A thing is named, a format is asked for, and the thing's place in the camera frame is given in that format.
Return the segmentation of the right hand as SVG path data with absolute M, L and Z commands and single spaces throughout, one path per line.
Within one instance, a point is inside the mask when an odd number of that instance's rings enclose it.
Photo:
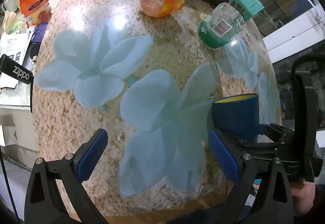
M 315 200 L 316 184 L 313 182 L 290 183 L 294 201 L 294 213 L 297 216 L 307 214 L 313 207 Z

